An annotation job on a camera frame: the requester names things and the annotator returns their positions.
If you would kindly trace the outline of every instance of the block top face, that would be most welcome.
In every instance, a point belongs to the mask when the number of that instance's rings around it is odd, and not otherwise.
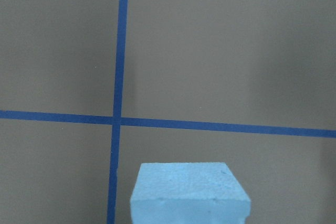
[[[144,163],[131,201],[242,200],[249,197],[225,163]]]

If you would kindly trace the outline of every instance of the vertical blue line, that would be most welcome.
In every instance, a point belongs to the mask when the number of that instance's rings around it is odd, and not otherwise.
[[[123,89],[124,62],[125,62],[127,2],[128,0],[119,0],[107,224],[114,224],[114,218],[116,215],[115,204],[117,199],[117,170],[119,161],[122,89]]]

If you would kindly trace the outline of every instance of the light blue block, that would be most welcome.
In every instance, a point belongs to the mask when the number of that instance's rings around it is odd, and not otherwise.
[[[144,163],[133,224],[244,224],[250,199],[225,163]]]

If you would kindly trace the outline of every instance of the gray surface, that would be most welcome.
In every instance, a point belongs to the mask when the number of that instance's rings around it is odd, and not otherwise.
[[[0,120],[0,223],[105,223],[111,127]]]
[[[226,162],[251,198],[246,224],[333,224],[336,141],[312,137],[122,127],[116,223],[141,163]]]
[[[0,0],[0,109],[111,115],[118,0]]]
[[[123,116],[334,129],[335,0],[129,0]]]

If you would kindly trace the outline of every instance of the blue cross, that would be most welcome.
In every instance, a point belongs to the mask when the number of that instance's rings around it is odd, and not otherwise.
[[[107,224],[114,224],[114,218],[115,218],[115,204],[117,198],[117,169],[119,160],[119,140],[120,140],[120,127],[122,125],[140,126],[140,127],[161,127],[171,129],[336,138],[335,130],[121,117],[124,59],[125,59],[125,40],[126,40],[126,27],[127,27],[127,4],[128,0],[119,0],[113,116],[75,115],[75,114],[0,110],[0,119],[112,125]]]

